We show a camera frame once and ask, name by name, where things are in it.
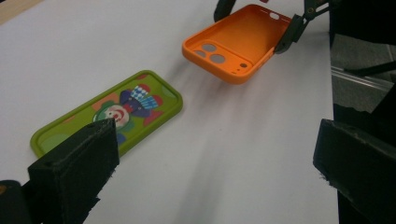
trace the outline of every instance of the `dark floor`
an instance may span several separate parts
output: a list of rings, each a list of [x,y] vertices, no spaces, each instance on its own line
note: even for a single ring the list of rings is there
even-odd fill
[[[335,104],[372,112],[396,81],[396,70],[356,77],[343,68],[360,69],[396,61],[396,46],[336,35],[332,45],[332,100]]]

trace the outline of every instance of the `gray circle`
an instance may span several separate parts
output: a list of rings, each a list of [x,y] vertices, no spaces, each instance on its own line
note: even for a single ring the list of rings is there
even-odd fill
[[[214,45],[211,44],[204,44],[202,45],[202,49],[208,51],[208,52],[214,52],[217,48]]]
[[[212,61],[213,63],[224,63],[225,58],[220,54],[212,54],[210,55],[210,61]]]
[[[206,54],[201,50],[195,50],[194,52],[203,58],[206,57]]]

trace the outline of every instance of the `table surface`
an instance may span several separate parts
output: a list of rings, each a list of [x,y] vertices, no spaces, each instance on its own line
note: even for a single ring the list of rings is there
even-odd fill
[[[320,120],[332,118],[328,15],[230,85],[181,54],[217,0],[169,2],[44,1],[0,26],[0,179],[28,181],[36,130],[149,69],[184,107],[121,158],[85,223],[337,223],[336,190],[312,164]],[[250,3],[262,4],[234,9]]]

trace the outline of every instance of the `orange phone case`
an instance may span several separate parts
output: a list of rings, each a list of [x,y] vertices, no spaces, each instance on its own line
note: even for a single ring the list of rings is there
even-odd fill
[[[257,5],[234,14],[186,39],[184,57],[232,84],[242,84],[274,54],[289,17]]]

